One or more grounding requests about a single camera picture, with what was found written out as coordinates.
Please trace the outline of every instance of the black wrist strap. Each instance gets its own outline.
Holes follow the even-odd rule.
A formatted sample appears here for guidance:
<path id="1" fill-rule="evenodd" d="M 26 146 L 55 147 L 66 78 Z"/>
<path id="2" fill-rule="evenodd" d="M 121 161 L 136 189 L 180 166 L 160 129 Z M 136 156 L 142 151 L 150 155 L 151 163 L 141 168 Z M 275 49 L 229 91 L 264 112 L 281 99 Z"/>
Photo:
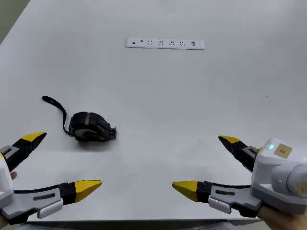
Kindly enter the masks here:
<path id="1" fill-rule="evenodd" d="M 43 96 L 42 99 L 45 102 L 48 102 L 49 104 L 54 105 L 55 107 L 59 108 L 62 111 L 62 113 L 63 113 L 63 130 L 65 131 L 65 133 L 67 133 L 68 135 L 71 136 L 71 134 L 65 129 L 65 122 L 66 122 L 67 113 L 66 113 L 66 110 L 63 108 L 63 106 L 51 97 Z"/>

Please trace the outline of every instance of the white table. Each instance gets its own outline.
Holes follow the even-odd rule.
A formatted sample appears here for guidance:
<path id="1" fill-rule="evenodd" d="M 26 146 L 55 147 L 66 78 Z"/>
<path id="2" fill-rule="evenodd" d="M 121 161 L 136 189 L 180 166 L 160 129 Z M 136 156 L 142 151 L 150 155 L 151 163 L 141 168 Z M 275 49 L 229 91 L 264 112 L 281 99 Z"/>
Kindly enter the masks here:
<path id="1" fill-rule="evenodd" d="M 240 218 L 195 203 L 172 181 L 248 184 L 219 142 L 278 137 L 307 148 L 305 3 L 295 0 L 31 0 L 0 46 L 0 138 L 47 137 L 18 168 L 16 189 L 101 179 L 43 220 Z M 208 49 L 125 48 L 128 37 L 203 39 Z M 115 141 L 79 144 L 69 115 L 96 112 Z M 37 220 L 33 215 L 30 220 Z"/>

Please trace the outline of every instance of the power strip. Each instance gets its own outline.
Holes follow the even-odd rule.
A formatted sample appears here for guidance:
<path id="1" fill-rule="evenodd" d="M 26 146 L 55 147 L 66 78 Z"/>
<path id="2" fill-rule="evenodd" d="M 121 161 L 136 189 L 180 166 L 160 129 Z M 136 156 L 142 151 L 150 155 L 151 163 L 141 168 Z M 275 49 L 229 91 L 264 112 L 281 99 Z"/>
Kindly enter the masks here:
<path id="1" fill-rule="evenodd" d="M 205 49 L 202 40 L 165 39 L 165 38 L 128 38 L 126 47 L 129 48 L 158 48 L 158 49 Z"/>

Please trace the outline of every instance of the black tape measure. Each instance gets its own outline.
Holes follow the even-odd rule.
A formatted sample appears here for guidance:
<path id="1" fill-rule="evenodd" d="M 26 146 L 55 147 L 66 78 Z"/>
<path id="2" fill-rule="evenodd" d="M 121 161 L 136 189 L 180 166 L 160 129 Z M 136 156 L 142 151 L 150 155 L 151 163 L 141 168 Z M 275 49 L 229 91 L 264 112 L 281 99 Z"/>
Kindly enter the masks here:
<path id="1" fill-rule="evenodd" d="M 101 115 L 96 113 L 79 112 L 74 114 L 67 131 L 65 129 L 67 113 L 63 106 L 48 96 L 43 96 L 43 100 L 63 112 L 63 130 L 77 140 L 107 141 L 116 138 L 116 128 L 111 128 L 111 125 Z"/>

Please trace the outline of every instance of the sticker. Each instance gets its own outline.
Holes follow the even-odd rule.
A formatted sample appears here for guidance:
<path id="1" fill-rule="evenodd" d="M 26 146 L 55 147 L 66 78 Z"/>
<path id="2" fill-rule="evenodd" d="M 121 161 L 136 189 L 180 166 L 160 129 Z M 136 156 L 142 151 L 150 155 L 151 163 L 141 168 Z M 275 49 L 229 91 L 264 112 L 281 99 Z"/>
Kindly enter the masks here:
<path id="1" fill-rule="evenodd" d="M 298 183 L 296 187 L 297 187 L 297 194 L 299 196 L 307 194 L 307 182 L 306 181 Z"/>
<path id="2" fill-rule="evenodd" d="M 282 158 L 287 159 L 290 155 L 292 148 L 283 144 L 280 144 L 277 149 L 275 150 L 274 154 L 280 156 Z"/>

